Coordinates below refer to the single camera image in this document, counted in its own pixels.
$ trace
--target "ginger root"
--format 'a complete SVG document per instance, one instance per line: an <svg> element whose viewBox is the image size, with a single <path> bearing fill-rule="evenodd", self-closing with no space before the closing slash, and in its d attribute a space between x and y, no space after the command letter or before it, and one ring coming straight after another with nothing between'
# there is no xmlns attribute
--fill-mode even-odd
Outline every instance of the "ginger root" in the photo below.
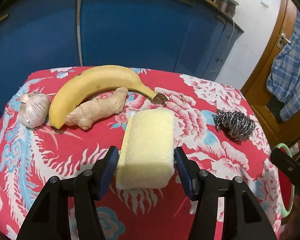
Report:
<svg viewBox="0 0 300 240"><path fill-rule="evenodd" d="M83 130L89 129L95 121L120 113L127 94L127 88L117 88L108 98L94 98L79 105L66 116L66 125L78 125Z"/></svg>

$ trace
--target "yellow sponge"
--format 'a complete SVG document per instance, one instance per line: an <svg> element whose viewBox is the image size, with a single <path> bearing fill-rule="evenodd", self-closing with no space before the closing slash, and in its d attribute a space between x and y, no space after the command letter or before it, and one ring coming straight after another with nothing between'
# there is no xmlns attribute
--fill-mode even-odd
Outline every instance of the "yellow sponge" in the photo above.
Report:
<svg viewBox="0 0 300 240"><path fill-rule="evenodd" d="M168 184L174 173L173 118L167 109L144 110L129 118L117 167L118 189Z"/></svg>

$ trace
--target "red tablecloth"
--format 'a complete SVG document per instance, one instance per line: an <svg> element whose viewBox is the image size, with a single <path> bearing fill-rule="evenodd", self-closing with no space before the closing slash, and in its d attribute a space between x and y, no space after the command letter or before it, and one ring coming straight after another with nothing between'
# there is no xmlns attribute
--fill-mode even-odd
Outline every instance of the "red tablecloth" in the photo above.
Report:
<svg viewBox="0 0 300 240"><path fill-rule="evenodd" d="M88 131L66 126L54 131L48 124L33 130L17 121L21 94L42 91L52 100L64 83L85 69L87 67L69 67L32 73L5 108L0 120L0 230L11 239L16 238L24 217L48 178L76 176L103 158L111 145L120 150L130 113L161 107L151 104L143 95L129 92L121 114L95 123ZM145 85L169 98L165 107L175 113L175 147L182 146L190 159L217 177L242 176L278 235L281 223L278 173L269 161L266 137L240 92L187 75L133 70ZM223 132L217 133L213 122L217 108L239 110L254 119L257 127L253 137L246 142L235 142ZM107 240L185 240L196 202L186 198L175 173L162 189L117 190L113 181L97 208ZM224 202L220 198L215 239L221 236L223 210ZM73 200L69 204L69 216L75 240L78 235Z"/></svg>

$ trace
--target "hanging clothes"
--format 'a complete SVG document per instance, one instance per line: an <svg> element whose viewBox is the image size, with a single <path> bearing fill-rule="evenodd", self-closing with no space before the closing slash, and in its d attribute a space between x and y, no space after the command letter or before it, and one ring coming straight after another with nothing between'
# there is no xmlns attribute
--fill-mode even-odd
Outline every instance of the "hanging clothes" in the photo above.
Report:
<svg viewBox="0 0 300 240"><path fill-rule="evenodd" d="M283 121L300 110L300 12L294 25L291 44L274 59L267 79L267 89L284 103L280 111Z"/></svg>

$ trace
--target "electrical outlet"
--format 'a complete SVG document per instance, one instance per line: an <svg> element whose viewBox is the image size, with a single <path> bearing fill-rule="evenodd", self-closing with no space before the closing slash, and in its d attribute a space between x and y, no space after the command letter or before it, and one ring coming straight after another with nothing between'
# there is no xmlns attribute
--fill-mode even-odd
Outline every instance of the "electrical outlet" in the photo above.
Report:
<svg viewBox="0 0 300 240"><path fill-rule="evenodd" d="M270 0L261 0L261 4L267 8L270 6Z"/></svg>

